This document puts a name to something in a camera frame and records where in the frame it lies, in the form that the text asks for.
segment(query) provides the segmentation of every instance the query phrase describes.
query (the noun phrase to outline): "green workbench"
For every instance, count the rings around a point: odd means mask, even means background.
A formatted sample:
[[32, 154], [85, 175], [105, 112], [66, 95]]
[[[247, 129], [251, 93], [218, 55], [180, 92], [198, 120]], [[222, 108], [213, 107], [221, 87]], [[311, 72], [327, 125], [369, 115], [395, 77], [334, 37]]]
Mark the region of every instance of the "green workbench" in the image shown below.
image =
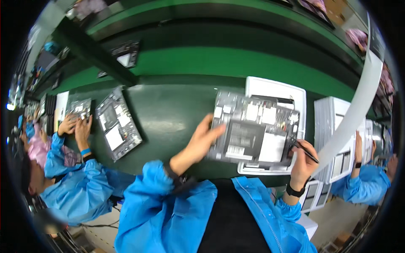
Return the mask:
[[[110, 80], [70, 90], [69, 96], [78, 100], [91, 98], [92, 108], [99, 105], [119, 83]], [[218, 90], [244, 93], [244, 78], [203, 75], [171, 75], [142, 77], [140, 84], [126, 88], [124, 96], [134, 122], [144, 142], [117, 162], [108, 153], [101, 128], [93, 121], [90, 148], [97, 160], [107, 167], [131, 174], [141, 174], [142, 166], [151, 160], [168, 161], [182, 150], [190, 140], [202, 118], [213, 111]], [[309, 93], [308, 103], [323, 97]], [[313, 112], [309, 109], [306, 139], [313, 142]], [[65, 141], [77, 150], [74, 137]], [[188, 174], [198, 179], [232, 178], [240, 176], [237, 165], [203, 160], [192, 166]], [[261, 176], [266, 186], [283, 186], [289, 176]]]
[[[142, 0], [142, 4], [124, 6], [122, 12], [94, 24], [87, 33], [107, 50], [127, 40], [142, 41], [137, 65], [130, 69], [139, 79], [124, 90], [124, 96], [144, 142], [113, 163], [95, 120], [90, 146], [97, 160], [130, 174], [141, 174], [148, 161], [169, 160], [187, 145], [201, 119], [213, 111], [217, 91], [244, 94], [247, 76], [307, 91], [305, 139], [313, 144], [313, 102], [327, 96], [350, 101], [362, 61], [342, 41], [344, 34], [332, 33], [295, 9], [258, 0], [232, 4], [228, 0]], [[196, 13], [213, 19], [189, 19]], [[166, 19], [179, 21], [154, 26]], [[98, 79], [98, 71], [78, 57], [66, 63], [60, 87], [47, 89], [50, 78], [36, 95], [69, 90], [78, 100], [92, 98], [95, 108], [120, 85], [109, 76]], [[66, 144], [77, 150], [73, 136]], [[187, 173], [198, 179], [240, 176], [236, 164], [209, 160]], [[260, 179], [268, 187], [277, 187], [285, 185], [289, 176]]]

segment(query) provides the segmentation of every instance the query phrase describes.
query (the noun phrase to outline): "pen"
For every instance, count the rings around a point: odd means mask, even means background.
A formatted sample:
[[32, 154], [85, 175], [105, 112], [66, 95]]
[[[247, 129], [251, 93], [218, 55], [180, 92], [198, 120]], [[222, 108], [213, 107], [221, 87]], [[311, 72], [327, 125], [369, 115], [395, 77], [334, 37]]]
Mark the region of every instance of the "pen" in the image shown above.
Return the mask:
[[298, 141], [296, 141], [294, 143], [294, 146], [296, 146], [299, 149], [302, 149], [304, 151], [304, 153], [311, 158], [314, 162], [319, 163], [318, 159], [316, 159], [306, 148], [304, 148], [301, 143], [299, 143]]

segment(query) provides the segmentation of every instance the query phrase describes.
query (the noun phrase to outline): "pink jacket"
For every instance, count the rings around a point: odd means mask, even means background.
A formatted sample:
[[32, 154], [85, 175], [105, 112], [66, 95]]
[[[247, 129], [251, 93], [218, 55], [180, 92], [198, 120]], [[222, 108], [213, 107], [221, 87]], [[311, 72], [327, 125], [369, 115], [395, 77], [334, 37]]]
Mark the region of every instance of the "pink jacket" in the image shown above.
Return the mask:
[[367, 48], [367, 34], [365, 32], [359, 29], [347, 29], [346, 33], [356, 45], [360, 44], [364, 48]]
[[[44, 143], [39, 133], [41, 129], [40, 125], [36, 121], [33, 121], [33, 123], [35, 135], [30, 140], [31, 146], [28, 149], [28, 157], [31, 160], [36, 160], [43, 169], [47, 161], [48, 151], [51, 148], [52, 138], [48, 136], [47, 143]], [[66, 146], [62, 146], [62, 151], [65, 153], [65, 166], [74, 166], [77, 163], [78, 154]]]

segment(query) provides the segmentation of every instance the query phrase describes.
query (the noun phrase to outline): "wrist strap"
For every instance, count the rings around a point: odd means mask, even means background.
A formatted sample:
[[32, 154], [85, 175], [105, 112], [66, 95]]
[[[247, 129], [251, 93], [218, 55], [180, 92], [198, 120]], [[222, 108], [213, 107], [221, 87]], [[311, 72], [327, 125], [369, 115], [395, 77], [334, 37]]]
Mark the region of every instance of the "wrist strap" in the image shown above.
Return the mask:
[[85, 149], [85, 150], [82, 150], [82, 151], [80, 152], [80, 154], [81, 154], [81, 155], [85, 155], [85, 154], [90, 153], [90, 152], [91, 152], [90, 149]]
[[296, 191], [296, 190], [292, 189], [290, 186], [290, 182], [288, 182], [287, 189], [286, 189], [287, 194], [290, 196], [298, 197], [298, 198], [301, 197], [304, 194], [305, 187], [307, 186], [307, 183], [310, 179], [311, 179], [311, 177], [309, 177], [307, 179], [307, 181], [304, 184], [304, 187], [300, 191]]
[[186, 189], [190, 189], [197, 182], [194, 177], [187, 178], [187, 176], [183, 175], [178, 176], [173, 172], [168, 162], [163, 164], [163, 169], [167, 172], [168, 177], [173, 179], [175, 188], [173, 189], [172, 194], [178, 194]]
[[96, 157], [93, 154], [90, 154], [83, 158], [83, 162], [86, 163], [88, 160], [95, 159]]

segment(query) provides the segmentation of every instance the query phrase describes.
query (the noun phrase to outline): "smartwatch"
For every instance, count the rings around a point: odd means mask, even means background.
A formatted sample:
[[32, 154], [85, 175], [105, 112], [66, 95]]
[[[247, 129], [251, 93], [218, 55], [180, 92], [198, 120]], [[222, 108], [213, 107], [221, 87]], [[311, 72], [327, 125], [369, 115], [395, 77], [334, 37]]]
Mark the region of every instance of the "smartwatch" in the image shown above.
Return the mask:
[[298, 197], [298, 198], [301, 197], [301, 196], [304, 194], [304, 192], [305, 192], [305, 187], [307, 186], [307, 183], [308, 183], [308, 181], [310, 180], [310, 178], [311, 178], [311, 177], [309, 177], [309, 178], [307, 179], [307, 181], [306, 181], [305, 184], [304, 184], [304, 187], [303, 187], [300, 191], [295, 191], [295, 190], [293, 190], [293, 189], [291, 188], [291, 186], [290, 186], [290, 183], [288, 182], [287, 189], [286, 189], [287, 194], [290, 195], [290, 196]]
[[178, 194], [186, 189], [192, 188], [196, 184], [196, 180], [194, 177], [187, 177], [187, 176], [178, 176], [176, 173], [173, 172], [170, 164], [163, 163], [163, 170], [166, 172], [167, 176], [173, 179], [173, 184], [175, 188], [172, 191], [172, 194]]

